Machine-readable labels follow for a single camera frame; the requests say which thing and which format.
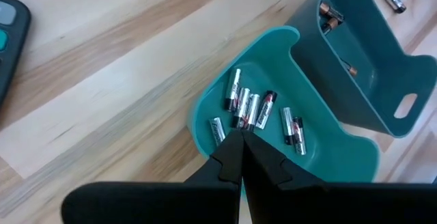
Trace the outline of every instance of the wooden floor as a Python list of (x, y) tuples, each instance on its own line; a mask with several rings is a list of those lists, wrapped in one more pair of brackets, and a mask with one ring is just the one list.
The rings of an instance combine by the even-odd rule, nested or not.
[[(33, 22), (0, 115), (0, 223), (60, 223), (87, 182), (185, 180), (205, 162), (191, 103), (304, 0), (21, 1)], [(400, 15), (376, 2), (407, 53), (437, 57), (437, 0), (404, 0)], [(345, 127), (380, 145), (377, 181), (436, 177), (437, 92), (403, 139)]]

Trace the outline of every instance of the teal button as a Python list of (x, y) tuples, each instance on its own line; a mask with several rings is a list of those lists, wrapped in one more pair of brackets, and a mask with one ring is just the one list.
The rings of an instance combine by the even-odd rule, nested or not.
[(8, 35), (3, 30), (0, 30), (0, 51), (5, 50), (7, 42), (8, 42)]

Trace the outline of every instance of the handle cutout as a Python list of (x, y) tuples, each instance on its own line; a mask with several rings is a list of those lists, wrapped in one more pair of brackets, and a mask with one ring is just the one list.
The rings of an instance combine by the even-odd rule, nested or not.
[(416, 99), (417, 94), (405, 95), (404, 98), (402, 98), (402, 101), (399, 103), (394, 116), (398, 119), (406, 117), (414, 105), (414, 102), (416, 102)]

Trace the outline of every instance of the plastic bin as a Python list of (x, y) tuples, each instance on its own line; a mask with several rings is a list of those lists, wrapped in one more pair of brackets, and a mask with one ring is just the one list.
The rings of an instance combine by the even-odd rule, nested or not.
[[(436, 84), (436, 60), (406, 55), (373, 0), (323, 0), (346, 18), (325, 36), (321, 1), (307, 0), (287, 22), (301, 34), (292, 47), (296, 62), (340, 121), (394, 137), (407, 135)], [(340, 57), (358, 70), (355, 78)], [(396, 118), (408, 94), (417, 98), (406, 117)]]
[[(252, 92), (264, 95), (272, 89), (278, 93), (264, 130), (255, 134), (284, 153), (289, 159), (323, 180), (336, 182), (370, 182), (378, 166), (378, 148), (369, 139), (346, 133), (312, 84), (290, 55), (299, 33), (292, 27), (278, 27), (260, 36), (247, 47), (203, 91), (188, 115), (188, 128), (197, 148), (209, 157), (216, 148), (208, 120), (220, 117), (225, 132), (231, 130), (232, 114), (223, 102), (230, 69), (241, 68), (240, 83)], [(307, 155), (299, 156), (284, 143), (279, 109), (291, 107), (303, 118)]]

